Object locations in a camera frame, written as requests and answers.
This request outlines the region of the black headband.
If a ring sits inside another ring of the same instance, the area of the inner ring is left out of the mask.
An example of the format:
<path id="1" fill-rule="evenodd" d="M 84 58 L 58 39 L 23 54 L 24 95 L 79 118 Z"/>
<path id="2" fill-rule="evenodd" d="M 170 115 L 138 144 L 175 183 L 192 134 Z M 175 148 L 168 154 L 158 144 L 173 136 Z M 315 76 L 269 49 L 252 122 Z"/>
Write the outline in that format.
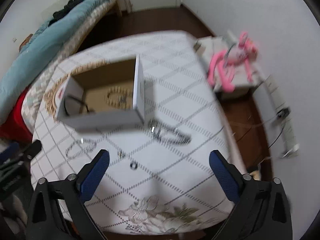
<path id="1" fill-rule="evenodd" d="M 67 116 L 74 116 L 79 114 L 95 113 L 93 109 L 88 107 L 84 101 L 72 95 L 65 96 L 63 100 L 63 109 Z"/>

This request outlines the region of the white cardboard box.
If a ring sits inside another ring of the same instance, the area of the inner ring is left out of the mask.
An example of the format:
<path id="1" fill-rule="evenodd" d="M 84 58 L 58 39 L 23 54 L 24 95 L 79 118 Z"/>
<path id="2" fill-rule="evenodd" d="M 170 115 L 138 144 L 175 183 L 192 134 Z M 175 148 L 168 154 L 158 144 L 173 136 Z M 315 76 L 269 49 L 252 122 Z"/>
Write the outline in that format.
<path id="1" fill-rule="evenodd" d="M 133 126 L 145 121 L 144 75 L 139 56 L 96 62 L 70 74 L 63 85 L 55 117 L 77 130 Z M 95 113 L 67 116 L 65 96 L 80 98 Z"/>

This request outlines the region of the black power adapter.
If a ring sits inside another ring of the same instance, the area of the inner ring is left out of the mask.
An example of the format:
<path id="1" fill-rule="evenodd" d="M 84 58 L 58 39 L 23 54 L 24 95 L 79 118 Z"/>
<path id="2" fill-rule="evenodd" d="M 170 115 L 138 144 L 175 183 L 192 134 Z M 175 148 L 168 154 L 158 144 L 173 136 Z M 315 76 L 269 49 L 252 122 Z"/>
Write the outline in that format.
<path id="1" fill-rule="evenodd" d="M 290 113 L 291 109 L 289 107 L 284 107 L 276 113 L 277 119 L 284 120 L 290 115 Z"/>

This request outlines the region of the gold crystal earring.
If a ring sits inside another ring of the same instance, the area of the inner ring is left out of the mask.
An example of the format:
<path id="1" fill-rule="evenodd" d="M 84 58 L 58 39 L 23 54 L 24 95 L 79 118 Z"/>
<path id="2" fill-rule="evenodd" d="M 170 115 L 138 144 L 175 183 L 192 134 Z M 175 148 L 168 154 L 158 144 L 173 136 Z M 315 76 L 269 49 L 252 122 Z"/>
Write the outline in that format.
<path id="1" fill-rule="evenodd" d="M 118 158 L 119 159 L 124 159 L 126 157 L 126 154 L 123 151 L 118 152 Z"/>

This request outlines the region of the pink panther plush toy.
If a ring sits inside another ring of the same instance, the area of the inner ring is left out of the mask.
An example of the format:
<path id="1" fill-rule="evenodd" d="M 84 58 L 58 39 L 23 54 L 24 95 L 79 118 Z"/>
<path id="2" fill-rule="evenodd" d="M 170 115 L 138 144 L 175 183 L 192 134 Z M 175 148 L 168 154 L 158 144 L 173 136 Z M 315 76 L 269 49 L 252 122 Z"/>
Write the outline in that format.
<path id="1" fill-rule="evenodd" d="M 252 62 L 257 58 L 257 55 L 256 45 L 249 38 L 248 32 L 243 31 L 240 34 L 239 42 L 232 44 L 228 49 L 213 54 L 208 68 L 207 82 L 211 87 L 215 87 L 215 73 L 217 73 L 222 91 L 232 93 L 235 90 L 233 79 L 236 69 L 244 67 L 245 80 L 252 84 L 254 82 Z"/>

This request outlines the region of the white diamond pattern tablecloth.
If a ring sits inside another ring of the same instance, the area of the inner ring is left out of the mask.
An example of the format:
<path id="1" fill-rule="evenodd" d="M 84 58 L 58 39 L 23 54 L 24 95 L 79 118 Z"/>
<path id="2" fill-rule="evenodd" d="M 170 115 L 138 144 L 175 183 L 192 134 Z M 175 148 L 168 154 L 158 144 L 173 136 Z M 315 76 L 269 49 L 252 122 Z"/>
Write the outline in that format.
<path id="1" fill-rule="evenodd" d="M 86 207 L 104 231 L 159 235 L 200 230 L 233 208 L 209 166 L 212 150 L 244 169 L 231 130 L 184 31 L 134 35 L 62 61 L 42 99 L 34 139 L 43 149 L 31 162 L 31 183 L 66 178 L 101 149 L 110 165 Z M 144 125 L 78 133 L 53 118 L 67 76 L 100 61 L 139 56 L 145 77 Z M 118 152 L 126 154 L 118 158 Z"/>

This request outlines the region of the black clothing on bed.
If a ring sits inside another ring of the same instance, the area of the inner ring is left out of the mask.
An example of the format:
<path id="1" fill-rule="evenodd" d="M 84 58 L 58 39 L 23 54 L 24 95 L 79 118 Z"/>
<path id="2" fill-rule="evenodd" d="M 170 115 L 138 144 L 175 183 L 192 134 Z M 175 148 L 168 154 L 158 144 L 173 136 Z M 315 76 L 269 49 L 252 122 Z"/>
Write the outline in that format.
<path id="1" fill-rule="evenodd" d="M 53 23 L 64 18 L 74 7 L 82 3 L 84 0 L 69 0 L 68 3 L 59 11 L 53 13 L 53 18 L 48 23 L 51 26 Z"/>

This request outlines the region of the light blue quilt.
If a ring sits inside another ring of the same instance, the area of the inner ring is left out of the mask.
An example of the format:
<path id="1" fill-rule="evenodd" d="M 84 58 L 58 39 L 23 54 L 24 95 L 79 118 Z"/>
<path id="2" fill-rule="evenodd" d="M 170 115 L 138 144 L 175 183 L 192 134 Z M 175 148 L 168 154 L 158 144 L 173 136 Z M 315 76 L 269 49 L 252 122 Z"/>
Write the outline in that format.
<path id="1" fill-rule="evenodd" d="M 65 17 L 43 25 L 1 79 L 1 112 L 8 115 L 20 94 L 44 70 L 88 15 L 109 0 L 83 0 Z"/>

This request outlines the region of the white power strip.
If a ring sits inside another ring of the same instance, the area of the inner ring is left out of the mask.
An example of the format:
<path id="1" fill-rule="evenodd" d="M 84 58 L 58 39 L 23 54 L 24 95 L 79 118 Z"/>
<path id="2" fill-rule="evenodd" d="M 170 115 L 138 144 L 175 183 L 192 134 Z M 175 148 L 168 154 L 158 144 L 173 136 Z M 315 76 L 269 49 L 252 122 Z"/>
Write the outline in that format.
<path id="1" fill-rule="evenodd" d="M 300 146 L 293 129 L 291 108 L 274 77 L 269 75 L 262 80 L 253 95 L 271 154 L 282 159 L 297 156 Z"/>

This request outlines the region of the brown pillow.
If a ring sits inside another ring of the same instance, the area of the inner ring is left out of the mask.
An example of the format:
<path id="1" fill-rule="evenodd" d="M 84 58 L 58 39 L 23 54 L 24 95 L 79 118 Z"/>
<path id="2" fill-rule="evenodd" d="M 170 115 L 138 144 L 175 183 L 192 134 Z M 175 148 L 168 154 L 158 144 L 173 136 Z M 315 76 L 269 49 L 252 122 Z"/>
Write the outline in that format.
<path id="1" fill-rule="evenodd" d="M 30 39 L 32 38 L 33 34 L 29 34 L 24 41 L 20 44 L 19 46 L 19 52 L 21 52 L 22 48 L 30 41 Z"/>

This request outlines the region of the white cloth covered box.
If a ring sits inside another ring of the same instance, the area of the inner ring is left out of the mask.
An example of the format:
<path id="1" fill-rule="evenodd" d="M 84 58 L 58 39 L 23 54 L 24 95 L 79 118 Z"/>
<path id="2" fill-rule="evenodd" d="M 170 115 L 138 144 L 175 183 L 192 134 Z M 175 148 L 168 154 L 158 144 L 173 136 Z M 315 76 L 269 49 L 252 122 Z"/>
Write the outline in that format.
<path id="1" fill-rule="evenodd" d="M 256 63 L 258 48 L 246 31 L 240 37 L 229 31 L 226 36 L 199 38 L 193 49 L 207 82 L 222 100 L 244 96 L 264 81 Z"/>

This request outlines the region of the red blanket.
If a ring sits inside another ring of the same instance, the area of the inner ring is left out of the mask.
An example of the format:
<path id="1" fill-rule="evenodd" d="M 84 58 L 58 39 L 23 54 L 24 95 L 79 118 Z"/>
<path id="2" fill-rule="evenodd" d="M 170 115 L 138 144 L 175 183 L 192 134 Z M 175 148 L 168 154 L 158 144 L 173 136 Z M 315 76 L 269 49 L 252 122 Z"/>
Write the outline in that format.
<path id="1" fill-rule="evenodd" d="M 18 97 L 4 124 L 1 125 L 1 139 L 28 144 L 32 141 L 32 134 L 22 118 L 21 110 L 24 98 L 29 90 L 27 87 Z"/>

